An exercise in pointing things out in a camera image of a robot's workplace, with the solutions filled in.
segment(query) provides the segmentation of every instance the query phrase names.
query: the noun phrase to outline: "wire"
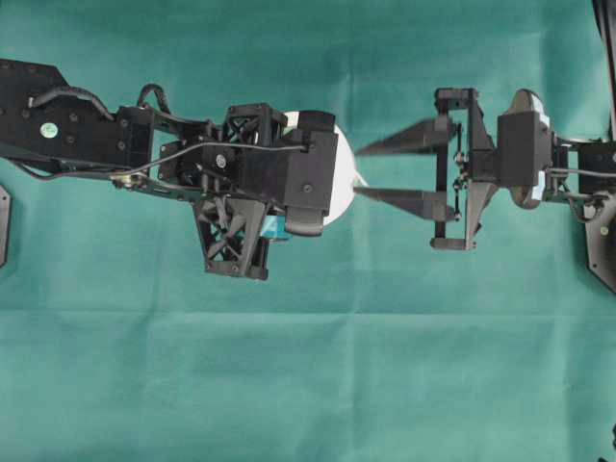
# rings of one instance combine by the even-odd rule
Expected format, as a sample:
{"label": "wire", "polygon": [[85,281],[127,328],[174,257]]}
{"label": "wire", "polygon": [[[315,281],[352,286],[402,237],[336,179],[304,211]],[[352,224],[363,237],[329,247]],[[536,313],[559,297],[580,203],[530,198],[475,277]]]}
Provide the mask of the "wire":
{"label": "wire", "polygon": [[[199,147],[204,147],[204,146],[240,147],[240,148],[245,148],[245,149],[256,149],[260,151],[296,151],[298,149],[306,148],[306,146],[304,145],[275,146],[274,147],[274,146],[258,146],[254,144],[243,144],[243,143],[234,143],[234,142],[223,142],[223,141],[204,141],[204,142],[198,142],[197,144],[193,144],[191,146],[185,147],[184,149],[180,149],[179,151],[171,154],[170,156],[157,159],[150,163],[144,164],[141,167],[132,168],[130,170],[116,170],[116,171],[110,171],[110,172],[101,172],[101,171],[84,169],[84,170],[61,171],[59,173],[52,173],[51,175],[39,175],[38,173],[30,170],[29,168],[27,168],[26,166],[24,166],[23,164],[17,161],[9,160],[9,162],[11,162],[17,168],[29,174],[30,176],[37,178],[38,180],[41,180],[41,181],[51,181],[51,180],[55,180],[57,178],[62,178],[66,176],[83,176],[84,174],[87,174],[88,177],[91,177],[91,178],[114,179],[120,176],[135,175],[144,170],[148,170],[149,168],[159,166],[173,159],[177,159],[178,157],[184,156],[188,154],[189,152],[194,151],[195,149],[198,149]],[[217,177],[221,180],[228,180],[227,177],[213,170],[209,170],[207,168],[203,168],[203,170],[206,171],[209,175]]]}
{"label": "wire", "polygon": [[103,115],[106,119],[110,121],[114,121],[114,117],[111,115],[107,107],[103,104],[103,102],[91,91],[80,89],[78,87],[56,87],[49,91],[46,91],[39,96],[31,98],[28,107],[37,108],[38,106],[42,106],[43,104],[48,103],[52,99],[57,98],[58,96],[74,96],[80,99],[86,99],[90,101],[94,107],[98,110],[98,112]]}
{"label": "wire", "polygon": [[158,107],[161,109],[163,113],[171,114],[171,110],[169,109],[169,105],[167,103],[167,96],[165,95],[165,91],[163,87],[158,84],[147,84],[139,93],[139,98],[137,99],[137,106],[142,107],[145,104],[145,97],[154,91],[154,95],[156,96],[156,102],[158,103]]}
{"label": "wire", "polygon": [[597,178],[616,179],[616,173],[604,173],[600,171],[581,170],[579,168],[548,168],[547,173],[576,173],[582,176],[594,176]]}
{"label": "wire", "polygon": [[595,204],[595,215],[593,215],[591,218],[586,218],[583,214],[581,215],[579,213],[579,210],[576,207],[576,202],[571,197],[568,197],[567,201],[569,202],[569,208],[571,209],[571,214],[574,216],[576,221],[582,224],[595,221],[597,218],[599,218],[602,215],[603,210],[604,210],[604,205],[602,203]]}

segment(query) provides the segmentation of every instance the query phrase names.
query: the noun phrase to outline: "mounting plate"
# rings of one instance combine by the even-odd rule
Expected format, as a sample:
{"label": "mounting plate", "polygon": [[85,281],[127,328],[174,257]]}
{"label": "mounting plate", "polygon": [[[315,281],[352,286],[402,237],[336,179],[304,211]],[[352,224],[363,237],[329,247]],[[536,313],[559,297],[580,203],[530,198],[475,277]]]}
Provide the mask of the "mounting plate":
{"label": "mounting plate", "polygon": [[7,263],[9,253],[9,224],[11,222],[11,196],[0,186],[0,267]]}
{"label": "mounting plate", "polygon": [[[616,198],[606,200],[603,213],[584,225],[588,269],[616,293]],[[587,218],[595,213],[584,207]]]}

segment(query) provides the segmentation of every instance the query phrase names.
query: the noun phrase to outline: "white circular disc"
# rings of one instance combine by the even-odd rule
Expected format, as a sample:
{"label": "white circular disc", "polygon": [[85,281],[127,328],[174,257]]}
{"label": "white circular disc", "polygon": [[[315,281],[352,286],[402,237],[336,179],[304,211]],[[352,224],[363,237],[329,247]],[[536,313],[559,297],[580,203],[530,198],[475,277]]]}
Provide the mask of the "white circular disc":
{"label": "white circular disc", "polygon": [[[285,116],[289,120],[287,128],[296,128],[299,112],[288,112],[285,113]],[[334,166],[334,183],[329,202],[329,215],[323,218],[324,225],[340,217],[348,209],[355,197],[355,192],[353,191],[353,185],[357,178],[355,156],[345,133],[338,125],[335,126],[334,132],[338,135],[338,146],[336,148],[336,164]]]}

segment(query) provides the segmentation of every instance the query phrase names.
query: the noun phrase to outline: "teal fabric backdrop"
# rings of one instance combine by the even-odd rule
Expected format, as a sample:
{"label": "teal fabric backdrop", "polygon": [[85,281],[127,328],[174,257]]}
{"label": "teal fabric backdrop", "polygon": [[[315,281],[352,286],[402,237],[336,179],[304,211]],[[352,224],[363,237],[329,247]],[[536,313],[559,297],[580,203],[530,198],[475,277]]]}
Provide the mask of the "teal fabric backdrop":
{"label": "teal fabric backdrop", "polygon": [[[0,1],[0,56],[55,64],[115,110],[157,82],[181,116],[231,104],[338,116],[358,147],[476,87],[558,132],[608,114],[590,1]],[[6,89],[0,88],[0,95]],[[432,188],[431,159],[361,160]],[[206,275],[188,206],[7,163],[0,460],[591,461],[616,422],[616,297],[566,207],[500,192],[471,253],[357,198],[268,282]]]}

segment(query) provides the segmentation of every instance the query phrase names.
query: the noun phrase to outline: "green backdrop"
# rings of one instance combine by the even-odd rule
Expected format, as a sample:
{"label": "green backdrop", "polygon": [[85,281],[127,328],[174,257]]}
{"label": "green backdrop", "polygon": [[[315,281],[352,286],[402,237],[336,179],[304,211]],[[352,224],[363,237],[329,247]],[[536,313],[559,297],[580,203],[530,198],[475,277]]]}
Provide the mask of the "green backdrop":
{"label": "green backdrop", "polygon": [[[433,114],[443,86],[478,88],[491,133],[518,88],[558,132],[607,124],[590,1],[1,0],[0,56],[55,64],[112,110],[157,82],[186,117],[330,111],[355,147]],[[431,159],[359,168],[433,187]],[[359,197],[321,238],[274,245],[263,283],[203,272],[185,204],[7,163],[0,183],[1,460],[610,453],[616,297],[566,207],[500,192],[478,249],[439,253],[430,223]]]}

